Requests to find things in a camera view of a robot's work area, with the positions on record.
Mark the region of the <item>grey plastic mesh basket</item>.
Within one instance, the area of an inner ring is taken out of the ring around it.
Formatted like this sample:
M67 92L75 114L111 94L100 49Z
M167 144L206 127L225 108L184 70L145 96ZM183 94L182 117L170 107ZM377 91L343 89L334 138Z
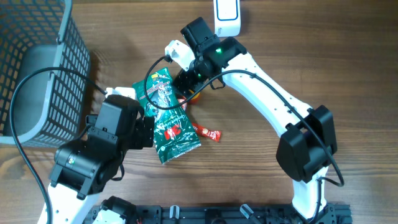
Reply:
M59 147L77 136L90 53L71 1L1 1L1 144Z

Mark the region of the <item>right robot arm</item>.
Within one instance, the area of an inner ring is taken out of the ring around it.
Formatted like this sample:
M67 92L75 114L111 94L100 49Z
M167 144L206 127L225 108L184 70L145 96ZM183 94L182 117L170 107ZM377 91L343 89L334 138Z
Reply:
M277 84L234 37L220 40L202 17L182 30L185 42L173 40L165 54L181 71L173 84L187 98L205 82L219 80L240 93L257 109L279 137L276 159L292 179L292 205L306 221L316 222L326 206L326 173L337 151L331 111L312 108Z

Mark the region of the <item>sauce bottle green cap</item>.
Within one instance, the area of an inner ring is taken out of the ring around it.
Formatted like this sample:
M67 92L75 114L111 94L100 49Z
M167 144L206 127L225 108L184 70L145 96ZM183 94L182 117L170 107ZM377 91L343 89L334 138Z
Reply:
M189 98L189 97L191 97L194 93L195 93L195 92L194 92L193 90L188 90L188 91L186 92L185 97L186 97L186 98ZM188 101L188 104L189 104L189 105L195 105L195 104L198 103L199 100L200 100L200 93L198 93L198 94L196 94L195 96L193 96L192 99Z

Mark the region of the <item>red coffee stick sachet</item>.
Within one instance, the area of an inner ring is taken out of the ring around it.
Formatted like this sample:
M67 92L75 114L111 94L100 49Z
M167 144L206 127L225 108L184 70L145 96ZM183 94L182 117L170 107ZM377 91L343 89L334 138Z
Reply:
M200 126L199 124L196 124L196 123L193 123L192 126L193 126L195 132L199 136L212 139L212 140L214 140L216 142L220 141L220 138L221 138L221 132L220 131L210 130L210 129L207 129L207 128L205 128L203 126Z

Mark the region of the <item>dark green snack bag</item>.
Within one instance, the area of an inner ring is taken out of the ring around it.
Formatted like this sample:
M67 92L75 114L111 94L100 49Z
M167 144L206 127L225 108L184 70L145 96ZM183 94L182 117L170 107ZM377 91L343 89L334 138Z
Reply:
M178 100L168 68L156 71L132 87L144 114L154 118L154 146L162 164L201 146L185 111L170 109Z

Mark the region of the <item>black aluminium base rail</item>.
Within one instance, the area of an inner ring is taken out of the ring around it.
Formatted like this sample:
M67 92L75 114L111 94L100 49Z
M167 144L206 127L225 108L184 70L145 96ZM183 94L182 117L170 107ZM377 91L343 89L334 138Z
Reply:
M292 205L251 207L259 223L305 223ZM141 205L137 207L136 223L253 223L239 207L180 207L178 215L171 215L169 207ZM349 205L328 203L318 214L318 223L353 224Z

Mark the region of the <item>small red white candy pack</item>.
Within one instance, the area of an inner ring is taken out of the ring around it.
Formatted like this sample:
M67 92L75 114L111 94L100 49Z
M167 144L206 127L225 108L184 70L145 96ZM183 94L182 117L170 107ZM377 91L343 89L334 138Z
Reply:
M185 101L185 99L183 99L183 98L178 98L177 100L178 100L179 103ZM184 104L181 106L181 108L185 111L186 108L187 108L187 103L184 103Z

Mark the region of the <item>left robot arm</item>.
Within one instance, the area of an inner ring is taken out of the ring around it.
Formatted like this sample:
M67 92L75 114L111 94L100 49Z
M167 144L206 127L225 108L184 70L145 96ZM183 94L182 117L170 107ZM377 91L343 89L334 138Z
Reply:
M154 119L127 96L109 95L85 123L87 139L77 137L55 152L50 205L43 207L39 223L82 223L106 183L122 179L116 174L124 171L126 153L153 145Z

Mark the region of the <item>white barcode scanner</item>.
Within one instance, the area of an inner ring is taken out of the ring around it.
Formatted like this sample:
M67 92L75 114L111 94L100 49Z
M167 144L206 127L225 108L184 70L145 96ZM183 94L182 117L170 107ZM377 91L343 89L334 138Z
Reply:
M215 34L236 37L241 31L240 0L214 0Z

